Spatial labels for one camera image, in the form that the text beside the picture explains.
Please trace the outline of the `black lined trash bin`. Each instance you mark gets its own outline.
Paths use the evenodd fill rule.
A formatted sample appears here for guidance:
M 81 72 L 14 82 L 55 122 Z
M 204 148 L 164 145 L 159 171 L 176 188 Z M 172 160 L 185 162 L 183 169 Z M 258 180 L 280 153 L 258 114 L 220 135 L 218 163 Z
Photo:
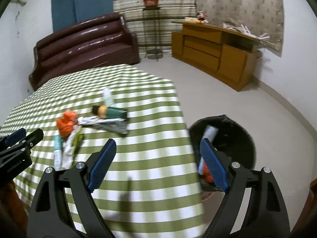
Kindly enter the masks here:
M 202 140 L 207 125 L 218 129 L 212 142 Z M 251 135 L 236 121 L 226 115 L 199 119 L 189 128 L 190 141 L 197 165 L 203 157 L 210 171 L 213 183 L 206 183 L 198 173 L 203 192 L 227 192 L 233 184 L 237 163 L 241 170 L 253 170 L 256 161 L 256 146 Z

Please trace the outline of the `black metal plant stand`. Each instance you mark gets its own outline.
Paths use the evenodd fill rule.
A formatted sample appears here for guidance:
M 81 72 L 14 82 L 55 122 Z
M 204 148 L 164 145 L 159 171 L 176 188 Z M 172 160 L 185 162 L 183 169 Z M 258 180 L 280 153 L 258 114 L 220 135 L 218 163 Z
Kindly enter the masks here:
M 163 57 L 161 43 L 160 7 L 143 8 L 142 23 L 145 41 L 145 58 L 152 57 L 156 61 Z

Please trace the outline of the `wooden TV cabinet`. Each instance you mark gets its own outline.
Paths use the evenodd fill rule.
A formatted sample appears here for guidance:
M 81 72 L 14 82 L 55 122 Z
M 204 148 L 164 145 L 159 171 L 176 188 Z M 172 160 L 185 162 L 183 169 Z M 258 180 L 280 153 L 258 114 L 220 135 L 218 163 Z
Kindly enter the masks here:
M 171 34 L 172 56 L 213 76 L 236 91 L 253 80 L 260 41 L 222 27 L 178 22 Z

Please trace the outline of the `cream box on cabinet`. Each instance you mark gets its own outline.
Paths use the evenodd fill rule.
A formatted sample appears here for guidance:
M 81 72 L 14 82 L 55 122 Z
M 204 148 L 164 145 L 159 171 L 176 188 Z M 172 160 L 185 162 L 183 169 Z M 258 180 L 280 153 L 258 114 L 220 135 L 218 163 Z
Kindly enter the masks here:
M 186 18 L 184 18 L 184 22 L 187 22 L 187 23 L 198 23 L 199 19 L 198 18 L 194 18 L 194 17 L 186 17 Z

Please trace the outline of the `beige diamond pattern curtain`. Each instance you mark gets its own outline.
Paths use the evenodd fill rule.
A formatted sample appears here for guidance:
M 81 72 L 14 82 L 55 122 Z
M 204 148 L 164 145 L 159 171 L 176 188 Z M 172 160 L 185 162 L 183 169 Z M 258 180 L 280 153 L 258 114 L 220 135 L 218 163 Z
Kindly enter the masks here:
M 197 10 L 207 14 L 208 22 L 222 26 L 246 26 L 251 34 L 270 38 L 264 46 L 281 52 L 284 39 L 283 0 L 196 0 Z

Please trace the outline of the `white toothpaste tube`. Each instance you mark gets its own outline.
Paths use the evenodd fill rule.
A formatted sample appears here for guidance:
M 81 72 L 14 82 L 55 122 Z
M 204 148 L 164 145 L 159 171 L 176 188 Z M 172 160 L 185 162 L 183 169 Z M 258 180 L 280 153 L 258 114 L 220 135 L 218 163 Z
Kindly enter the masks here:
M 111 93 L 111 90 L 109 88 L 104 88 L 102 91 L 103 101 L 105 106 L 115 106 L 115 99 L 113 98 L 113 95 Z

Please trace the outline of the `green glass bottle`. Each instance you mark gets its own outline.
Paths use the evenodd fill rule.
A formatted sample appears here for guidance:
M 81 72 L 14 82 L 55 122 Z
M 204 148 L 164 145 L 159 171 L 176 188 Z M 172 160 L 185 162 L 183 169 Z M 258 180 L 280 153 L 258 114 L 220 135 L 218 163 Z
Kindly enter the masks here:
M 106 105 L 94 105 L 92 107 L 92 113 L 102 119 L 127 119 L 126 110 Z

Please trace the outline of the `red plastic bag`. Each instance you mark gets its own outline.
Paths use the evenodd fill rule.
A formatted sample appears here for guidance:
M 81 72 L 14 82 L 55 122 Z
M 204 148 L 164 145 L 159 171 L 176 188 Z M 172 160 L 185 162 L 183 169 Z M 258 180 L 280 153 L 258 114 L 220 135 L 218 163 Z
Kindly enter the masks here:
M 209 183 L 209 184 L 213 183 L 212 175 L 211 175 L 210 171 L 208 170 L 206 163 L 203 163 L 202 175 L 204 176 L 204 181 L 206 183 Z

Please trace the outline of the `light blue tube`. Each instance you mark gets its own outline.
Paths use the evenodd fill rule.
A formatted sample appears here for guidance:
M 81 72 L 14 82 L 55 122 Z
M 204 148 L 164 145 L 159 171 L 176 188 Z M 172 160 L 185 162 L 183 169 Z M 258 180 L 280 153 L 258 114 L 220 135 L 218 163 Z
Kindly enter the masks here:
M 54 136 L 54 168 L 62 169 L 62 139 L 59 135 Z

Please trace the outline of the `small plush toy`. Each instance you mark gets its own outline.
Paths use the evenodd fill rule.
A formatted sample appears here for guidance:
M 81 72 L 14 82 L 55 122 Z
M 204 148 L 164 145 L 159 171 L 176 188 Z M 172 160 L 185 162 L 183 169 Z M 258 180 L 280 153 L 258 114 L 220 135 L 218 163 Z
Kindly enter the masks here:
M 200 23 L 200 24 L 208 23 L 206 14 L 204 14 L 202 11 L 199 11 L 199 12 L 197 13 L 197 21 L 198 21 L 198 23 Z

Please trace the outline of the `wooden chair edge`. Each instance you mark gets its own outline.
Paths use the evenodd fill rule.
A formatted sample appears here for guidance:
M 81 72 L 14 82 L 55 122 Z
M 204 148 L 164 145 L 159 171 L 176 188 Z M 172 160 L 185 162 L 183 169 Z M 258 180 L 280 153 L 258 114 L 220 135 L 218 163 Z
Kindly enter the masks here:
M 290 237 L 316 237 L 316 179 L 311 182 L 307 200 Z

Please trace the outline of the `striped curtain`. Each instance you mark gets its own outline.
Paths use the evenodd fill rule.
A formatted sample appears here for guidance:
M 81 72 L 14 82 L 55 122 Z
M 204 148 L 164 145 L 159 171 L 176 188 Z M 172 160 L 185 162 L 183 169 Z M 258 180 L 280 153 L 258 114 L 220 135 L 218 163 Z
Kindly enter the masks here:
M 156 8 L 146 8 L 143 0 L 113 0 L 113 10 L 124 15 L 130 31 L 136 33 L 139 51 L 171 50 L 171 34 L 181 30 L 174 22 L 196 15 L 196 0 L 158 0 Z

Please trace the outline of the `grey white wrapper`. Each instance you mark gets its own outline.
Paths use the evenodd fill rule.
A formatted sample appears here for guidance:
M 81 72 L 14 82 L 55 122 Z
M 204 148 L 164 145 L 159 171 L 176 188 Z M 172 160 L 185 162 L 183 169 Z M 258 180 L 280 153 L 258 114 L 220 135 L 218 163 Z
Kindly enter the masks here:
M 114 132 L 121 135 L 127 135 L 128 129 L 127 119 L 122 118 L 110 118 L 110 119 L 102 119 L 99 117 L 79 117 L 78 125 L 88 126 L 91 128 L 95 128 L 98 130 L 104 130 L 109 132 Z

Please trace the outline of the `small orange plastic bag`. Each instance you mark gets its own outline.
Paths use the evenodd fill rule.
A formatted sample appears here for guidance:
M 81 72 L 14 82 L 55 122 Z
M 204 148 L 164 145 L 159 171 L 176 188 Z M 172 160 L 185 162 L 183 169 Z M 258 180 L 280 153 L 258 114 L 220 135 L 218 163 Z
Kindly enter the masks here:
M 62 138 L 70 136 L 77 124 L 77 113 L 70 110 L 63 112 L 62 117 L 56 120 L 57 129 Z

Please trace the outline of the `white green snack wrapper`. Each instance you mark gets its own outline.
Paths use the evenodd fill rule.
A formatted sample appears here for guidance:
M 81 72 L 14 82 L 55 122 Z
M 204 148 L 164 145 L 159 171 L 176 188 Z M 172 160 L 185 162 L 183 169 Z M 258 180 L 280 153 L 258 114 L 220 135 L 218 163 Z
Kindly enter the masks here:
M 84 141 L 84 134 L 82 131 L 82 126 L 76 126 L 64 143 L 61 162 L 62 169 L 69 169 L 73 166 L 74 160 Z

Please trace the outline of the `green checkered tablecloth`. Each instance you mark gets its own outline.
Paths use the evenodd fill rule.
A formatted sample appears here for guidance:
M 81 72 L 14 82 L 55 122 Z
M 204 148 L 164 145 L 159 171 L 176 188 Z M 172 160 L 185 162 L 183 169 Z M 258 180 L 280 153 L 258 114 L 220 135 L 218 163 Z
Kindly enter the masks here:
M 54 164 L 56 120 L 65 111 L 92 115 L 108 88 L 116 106 L 128 112 L 128 134 L 82 129 L 75 158 L 85 161 L 108 139 L 116 156 L 92 197 L 116 237 L 199 237 L 203 207 L 194 154 L 174 83 L 127 64 L 56 77 L 17 105 L 1 135 L 41 128 L 32 165 L 15 178 L 17 193 L 31 206 L 44 170 Z

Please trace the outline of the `dark red leather sofa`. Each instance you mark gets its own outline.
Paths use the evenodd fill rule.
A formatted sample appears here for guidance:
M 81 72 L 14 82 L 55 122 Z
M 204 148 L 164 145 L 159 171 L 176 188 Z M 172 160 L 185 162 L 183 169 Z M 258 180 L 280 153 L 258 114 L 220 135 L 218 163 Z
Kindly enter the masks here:
M 74 24 L 39 40 L 29 75 L 33 90 L 49 80 L 78 71 L 140 63 L 137 34 L 123 14 L 114 12 Z

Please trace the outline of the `blue curtain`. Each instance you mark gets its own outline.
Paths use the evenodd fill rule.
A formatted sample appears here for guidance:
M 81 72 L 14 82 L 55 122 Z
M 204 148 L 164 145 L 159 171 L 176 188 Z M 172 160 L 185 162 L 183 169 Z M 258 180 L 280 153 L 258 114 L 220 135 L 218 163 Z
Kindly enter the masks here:
M 53 31 L 113 13 L 113 0 L 51 0 Z

